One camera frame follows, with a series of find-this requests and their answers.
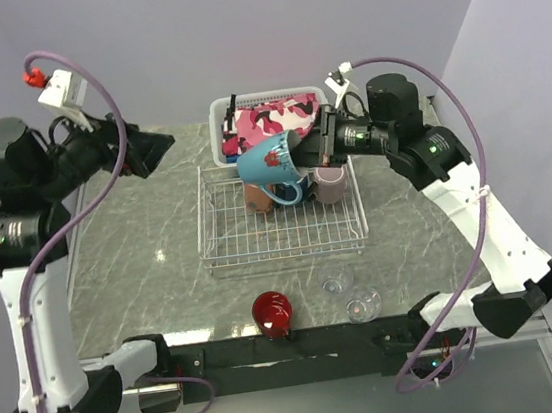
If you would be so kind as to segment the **mauve purple mug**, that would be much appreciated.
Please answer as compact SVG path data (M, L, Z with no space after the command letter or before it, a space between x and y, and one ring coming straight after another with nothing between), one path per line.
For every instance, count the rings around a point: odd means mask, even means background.
M347 173L344 167L318 167L313 172L315 199L322 204L340 202L346 192Z

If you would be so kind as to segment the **light blue mug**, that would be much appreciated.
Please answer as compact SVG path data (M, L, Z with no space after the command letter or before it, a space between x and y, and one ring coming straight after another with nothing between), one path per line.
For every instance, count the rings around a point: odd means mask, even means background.
M296 166L291 152L302 138L294 130L280 132L249 149L236 161L239 177L245 184L252 184L264 194L283 206L292 206L302 201L304 192L299 184L307 171ZM268 190L269 185L284 185L294 190L291 199L281 199Z

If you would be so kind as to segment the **salmon pink mug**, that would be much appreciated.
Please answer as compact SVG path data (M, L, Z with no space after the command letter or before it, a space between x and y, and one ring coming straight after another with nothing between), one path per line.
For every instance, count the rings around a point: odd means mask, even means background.
M253 184L243 184L244 201L250 213L267 214L274 208L275 202L261 188Z

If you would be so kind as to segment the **dark blue mug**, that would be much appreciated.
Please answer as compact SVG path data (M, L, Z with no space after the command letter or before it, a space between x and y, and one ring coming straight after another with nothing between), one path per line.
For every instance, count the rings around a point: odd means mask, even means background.
M310 188L312 184L308 175L300 179L297 184L302 189L302 196L299 200L300 204L301 202L307 201L311 196ZM292 201L297 197L297 193L294 187L287 184L276 184L274 186L274 194L283 201Z

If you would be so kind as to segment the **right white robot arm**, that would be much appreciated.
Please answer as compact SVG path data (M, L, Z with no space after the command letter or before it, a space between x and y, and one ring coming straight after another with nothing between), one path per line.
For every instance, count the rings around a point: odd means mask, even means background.
M291 150L300 167L339 167L351 156L383 156L396 174L435 203L479 249L490 282L460 296L431 293L408 313L412 340L432 347L449 329L483 327L511 338L552 299L552 257L511 217L481 179L458 137L423 119L418 89L401 74L366 84L367 113L318 109L311 130Z

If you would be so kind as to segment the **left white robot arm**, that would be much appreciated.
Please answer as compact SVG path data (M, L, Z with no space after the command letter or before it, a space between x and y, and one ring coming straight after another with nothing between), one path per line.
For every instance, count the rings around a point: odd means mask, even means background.
M66 289L76 217L63 202L102 170L147 178L174 138L112 115L91 118L88 128L66 117L57 124L67 131L59 143L21 119L0 118L0 295L19 368L12 413L117 413L139 378L169 380L174 358L162 335L148 334L97 364L79 362Z

